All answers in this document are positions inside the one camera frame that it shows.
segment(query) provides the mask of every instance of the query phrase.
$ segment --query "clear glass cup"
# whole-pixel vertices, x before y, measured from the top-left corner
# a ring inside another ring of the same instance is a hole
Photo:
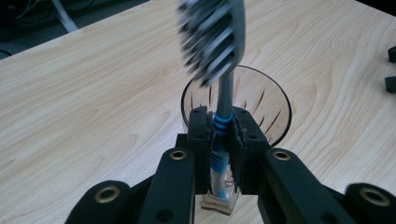
[[[190,112],[201,105],[207,106],[207,113],[214,115],[218,104],[219,84],[200,88],[199,83],[190,81],[181,97],[181,114],[185,133],[189,127]],[[233,106],[250,112],[271,147],[276,146],[286,135],[291,124],[291,106],[286,93],[264,73],[243,65],[233,71]],[[230,167],[224,179],[227,198],[221,199],[210,193],[202,195],[201,207],[215,209],[230,215],[239,195],[233,189]]]

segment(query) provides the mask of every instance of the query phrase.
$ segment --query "toothbrush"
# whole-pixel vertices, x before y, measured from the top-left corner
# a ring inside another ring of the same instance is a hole
[[[228,152],[224,139],[233,118],[233,70],[245,51],[242,0],[180,0],[178,21],[182,51],[193,79],[208,87],[219,80],[218,107],[212,138],[212,194],[226,199],[224,176]]]

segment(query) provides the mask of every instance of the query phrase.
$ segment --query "toothbrush head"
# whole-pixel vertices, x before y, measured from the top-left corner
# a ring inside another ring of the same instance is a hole
[[[178,21],[189,73],[202,87],[231,73],[245,51],[243,0],[180,0]]]

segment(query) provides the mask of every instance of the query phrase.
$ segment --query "glass rim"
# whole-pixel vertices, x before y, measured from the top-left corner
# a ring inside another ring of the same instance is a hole
[[[288,123],[286,125],[286,129],[285,131],[283,131],[283,133],[274,141],[274,143],[272,143],[270,146],[271,147],[275,147],[280,141],[283,140],[283,138],[285,138],[286,134],[289,132],[290,129],[290,125],[291,125],[291,104],[288,98],[288,95],[286,95],[286,93],[283,91],[282,87],[279,86],[279,84],[277,84],[276,81],[274,81],[271,77],[267,76],[264,72],[261,72],[255,68],[252,67],[248,67],[245,65],[237,65],[237,67],[241,67],[241,68],[245,68],[245,69],[249,69],[252,70],[254,72],[258,72],[260,74],[262,74],[263,76],[267,77],[268,79],[270,79],[275,85],[277,85],[277,87],[280,89],[280,91],[282,92],[283,96],[285,97],[286,103],[288,104],[288,110],[289,110],[289,115],[288,115]],[[184,98],[186,97],[186,93],[187,90],[189,89],[189,86],[191,85],[191,83],[193,82],[193,79],[191,79],[189,81],[189,83],[187,83],[186,87],[183,90],[183,93],[181,95],[181,102],[180,102],[180,107],[181,107],[181,116],[183,117],[183,122],[184,124],[187,126],[187,128],[189,127],[189,121],[187,120],[187,115],[186,115],[186,111],[184,110]]]

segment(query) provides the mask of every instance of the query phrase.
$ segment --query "wooden table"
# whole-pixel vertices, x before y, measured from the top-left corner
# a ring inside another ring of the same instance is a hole
[[[152,0],[0,61],[0,223],[63,223],[91,186],[154,174],[182,133],[177,1]],[[247,0],[241,64],[275,79],[293,120],[280,144],[325,185],[396,194],[396,19],[352,0]],[[261,223],[256,197],[227,217]]]

